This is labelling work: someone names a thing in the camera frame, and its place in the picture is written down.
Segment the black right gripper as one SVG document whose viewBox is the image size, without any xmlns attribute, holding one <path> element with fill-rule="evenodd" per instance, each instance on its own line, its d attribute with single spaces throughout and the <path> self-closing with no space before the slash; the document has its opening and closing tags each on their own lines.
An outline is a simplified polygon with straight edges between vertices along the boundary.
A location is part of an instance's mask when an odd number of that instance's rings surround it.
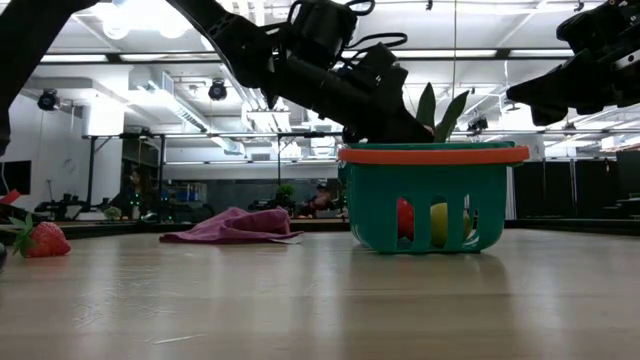
<svg viewBox="0 0 640 360">
<path fill-rule="evenodd" d="M 640 29 L 599 34 L 594 54 L 584 49 L 543 76 L 511 86 L 509 100 L 530 107 L 535 126 L 562 121 L 570 109 L 629 107 L 640 103 Z M 595 58 L 602 74 L 595 96 Z"/>
</svg>

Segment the teal basket with orange rim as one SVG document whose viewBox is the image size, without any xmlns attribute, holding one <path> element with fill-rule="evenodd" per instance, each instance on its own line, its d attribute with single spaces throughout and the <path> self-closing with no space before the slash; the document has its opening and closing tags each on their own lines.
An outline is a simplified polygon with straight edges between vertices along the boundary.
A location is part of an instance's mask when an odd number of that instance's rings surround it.
<svg viewBox="0 0 640 360">
<path fill-rule="evenodd" d="M 383 254 L 479 253 L 501 237 L 507 171 L 529 158 L 512 141 L 486 143 L 354 144 L 341 149 L 351 233 Z M 397 200 L 414 207 L 414 239 L 399 238 Z M 431 206 L 448 207 L 447 241 L 431 244 Z M 463 211 L 472 221 L 463 240 Z"/>
</svg>

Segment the black background workstation frame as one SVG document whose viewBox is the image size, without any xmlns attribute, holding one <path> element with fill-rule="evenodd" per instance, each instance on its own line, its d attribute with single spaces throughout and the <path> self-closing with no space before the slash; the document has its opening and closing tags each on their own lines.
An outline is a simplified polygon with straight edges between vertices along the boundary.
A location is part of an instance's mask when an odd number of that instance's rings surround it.
<svg viewBox="0 0 640 360">
<path fill-rule="evenodd" d="M 258 132 L 258 133 L 151 133 L 151 132 L 127 132 L 121 134 L 110 135 L 86 135 L 84 137 L 90 142 L 89 170 L 88 170 L 88 188 L 87 201 L 93 199 L 93 188 L 95 180 L 95 159 L 99 149 L 107 145 L 111 140 L 139 140 L 148 141 L 151 145 L 158 148 L 157 159 L 157 181 L 163 182 L 167 179 L 169 169 L 179 166 L 194 167 L 232 167 L 235 165 L 262 166 L 273 165 L 276 169 L 276 180 L 281 182 L 283 179 L 284 166 L 336 166 L 338 163 L 338 151 L 342 148 L 343 143 L 339 132 L 322 132 L 322 131 L 306 131 L 306 132 Z M 275 149 L 266 155 L 264 159 L 258 153 L 249 153 L 244 147 L 247 140 L 268 141 L 275 145 Z M 315 154 L 310 152 L 306 155 L 301 154 L 295 156 L 283 156 L 282 153 L 294 144 L 294 142 L 306 139 L 312 141 L 314 139 L 332 139 L 334 144 L 320 146 L 319 150 L 325 150 L 325 154 Z M 167 158 L 167 145 L 171 141 L 200 141 L 210 149 L 215 147 L 223 152 L 220 158 L 207 155 L 200 160 L 169 160 Z"/>
</svg>

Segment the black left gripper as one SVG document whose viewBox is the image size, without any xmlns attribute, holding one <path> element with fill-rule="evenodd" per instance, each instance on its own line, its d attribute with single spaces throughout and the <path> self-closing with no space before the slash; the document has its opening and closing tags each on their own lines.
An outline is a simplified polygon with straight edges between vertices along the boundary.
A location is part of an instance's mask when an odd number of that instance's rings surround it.
<svg viewBox="0 0 640 360">
<path fill-rule="evenodd" d="M 431 128 L 407 110 L 402 85 L 407 71 L 383 44 L 374 45 L 353 67 L 326 70 L 290 56 L 279 67 L 277 94 L 344 125 L 344 144 L 433 143 Z"/>
</svg>

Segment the purple cloth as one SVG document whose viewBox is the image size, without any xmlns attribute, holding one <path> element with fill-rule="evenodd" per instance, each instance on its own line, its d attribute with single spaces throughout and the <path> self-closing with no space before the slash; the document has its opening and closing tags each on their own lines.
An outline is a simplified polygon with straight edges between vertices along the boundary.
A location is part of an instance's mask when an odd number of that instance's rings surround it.
<svg viewBox="0 0 640 360">
<path fill-rule="evenodd" d="M 159 241 L 213 245 L 297 244 L 302 241 L 302 234 L 302 231 L 291 230 L 289 214 L 283 208 L 248 212 L 232 207 L 190 230 L 163 234 Z"/>
</svg>

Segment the black wall monitor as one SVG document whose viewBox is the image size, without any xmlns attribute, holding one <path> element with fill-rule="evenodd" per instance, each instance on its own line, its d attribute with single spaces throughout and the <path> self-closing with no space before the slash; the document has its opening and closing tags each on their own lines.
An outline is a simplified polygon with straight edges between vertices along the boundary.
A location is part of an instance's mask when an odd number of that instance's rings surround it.
<svg viewBox="0 0 640 360">
<path fill-rule="evenodd" d="M 0 196 L 16 190 L 21 195 L 31 193 L 31 161 L 0 162 Z"/>
</svg>

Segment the red toy apple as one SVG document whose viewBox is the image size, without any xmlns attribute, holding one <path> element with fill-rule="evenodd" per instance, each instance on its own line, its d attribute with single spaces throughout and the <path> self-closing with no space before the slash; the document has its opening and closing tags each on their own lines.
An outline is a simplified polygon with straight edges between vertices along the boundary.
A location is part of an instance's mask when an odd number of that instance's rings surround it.
<svg viewBox="0 0 640 360">
<path fill-rule="evenodd" d="M 397 200 L 397 233 L 399 238 L 414 239 L 414 207 L 405 198 Z"/>
</svg>

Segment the red toy strawberry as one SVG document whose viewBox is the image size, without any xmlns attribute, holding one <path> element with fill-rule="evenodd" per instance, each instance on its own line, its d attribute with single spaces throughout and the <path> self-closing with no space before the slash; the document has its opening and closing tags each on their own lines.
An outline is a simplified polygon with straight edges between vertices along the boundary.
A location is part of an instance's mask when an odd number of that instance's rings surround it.
<svg viewBox="0 0 640 360">
<path fill-rule="evenodd" d="M 15 234 L 14 254 L 19 253 L 23 258 L 40 258 L 64 256 L 71 251 L 64 232 L 52 222 L 35 224 L 30 214 L 24 220 L 10 217 L 9 221 L 17 227 L 17 230 L 12 230 Z"/>
</svg>

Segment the black aluminium rig frame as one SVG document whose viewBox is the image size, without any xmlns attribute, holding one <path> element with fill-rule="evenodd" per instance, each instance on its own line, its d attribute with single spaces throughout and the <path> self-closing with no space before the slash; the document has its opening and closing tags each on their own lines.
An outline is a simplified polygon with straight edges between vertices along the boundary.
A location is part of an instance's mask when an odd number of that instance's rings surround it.
<svg viewBox="0 0 640 360">
<path fill-rule="evenodd" d="M 560 48 L 541 49 L 401 49 L 395 50 L 393 55 L 401 63 L 406 62 L 488 62 L 488 61 L 560 61 L 569 58 L 570 51 Z M 201 52 L 167 52 L 167 53 L 52 53 L 44 56 L 41 64 L 43 66 L 89 66 L 89 65 L 222 65 L 221 57 L 213 51 Z M 481 136 L 499 137 L 523 137 L 525 135 L 566 135 L 570 142 L 577 141 L 581 136 L 601 136 L 612 137 L 614 135 L 634 135 L 640 136 L 640 103 L 633 106 L 638 111 L 638 116 L 629 121 L 617 122 L 610 126 L 597 129 L 587 128 L 563 128 L 563 129 L 540 129 L 540 130 L 469 130 L 455 131 L 456 137 L 467 136 L 476 138 Z M 90 142 L 90 164 L 95 164 L 95 153 L 97 152 L 98 140 L 108 143 L 111 139 L 117 140 L 149 140 L 158 139 L 161 143 L 160 152 L 166 152 L 166 145 L 170 139 L 173 140 L 194 140 L 194 139 L 274 139 L 281 143 L 284 138 L 304 138 L 316 139 L 320 137 L 338 137 L 338 131 L 319 130 L 296 130 L 296 131 L 266 131 L 266 132 L 237 132 L 222 130 L 199 130 L 195 133 L 151 132 L 147 135 L 135 133 L 108 134 L 108 135 L 85 135 L 83 138 Z M 123 235 L 133 233 L 162 233 L 171 231 L 182 231 L 190 227 L 188 223 L 161 224 L 145 221 L 61 221 L 59 223 L 67 236 L 72 239 L 92 238 L 100 236 Z M 594 233 L 616 233 L 635 234 L 640 232 L 640 215 L 635 220 L 508 220 L 508 228 L 540 228 L 561 231 L 594 232 Z M 349 224 L 346 218 L 324 218 L 320 220 L 298 219 L 292 223 L 292 229 L 305 232 L 336 232 L 347 231 Z"/>
</svg>

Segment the yellow toy lemon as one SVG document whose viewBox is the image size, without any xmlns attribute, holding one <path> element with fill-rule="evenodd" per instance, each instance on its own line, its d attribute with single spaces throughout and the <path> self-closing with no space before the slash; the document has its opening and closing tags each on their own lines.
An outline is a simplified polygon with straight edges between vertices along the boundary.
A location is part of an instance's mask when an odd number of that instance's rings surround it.
<svg viewBox="0 0 640 360">
<path fill-rule="evenodd" d="M 431 244 L 434 247 L 443 248 L 447 241 L 448 207 L 446 203 L 431 206 Z M 463 211 L 464 232 L 463 240 L 466 240 L 472 231 L 472 221 L 469 214 Z"/>
</svg>

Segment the green snake plant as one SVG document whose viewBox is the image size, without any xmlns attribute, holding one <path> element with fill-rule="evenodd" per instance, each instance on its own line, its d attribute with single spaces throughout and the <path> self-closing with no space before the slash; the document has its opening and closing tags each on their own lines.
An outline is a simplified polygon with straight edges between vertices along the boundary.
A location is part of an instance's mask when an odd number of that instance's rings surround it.
<svg viewBox="0 0 640 360">
<path fill-rule="evenodd" d="M 424 88 L 416 112 L 416 120 L 433 130 L 434 142 L 445 143 L 456 127 L 458 118 L 464 112 L 469 91 L 456 96 L 448 105 L 441 121 L 435 123 L 437 101 L 433 86 L 428 83 Z"/>
</svg>

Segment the person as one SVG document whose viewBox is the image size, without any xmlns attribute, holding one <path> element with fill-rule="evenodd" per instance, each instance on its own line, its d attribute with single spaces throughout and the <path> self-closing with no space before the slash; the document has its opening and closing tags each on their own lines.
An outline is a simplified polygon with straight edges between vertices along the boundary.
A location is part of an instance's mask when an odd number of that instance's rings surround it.
<svg viewBox="0 0 640 360">
<path fill-rule="evenodd" d="M 136 167 L 130 174 L 130 182 L 119 193 L 118 208 L 123 219 L 140 219 L 152 211 L 154 189 L 148 172 Z"/>
<path fill-rule="evenodd" d="M 320 183 L 316 187 L 316 194 L 309 199 L 298 211 L 299 218 L 316 218 L 321 211 L 335 210 L 331 193 L 326 183 Z"/>
</svg>

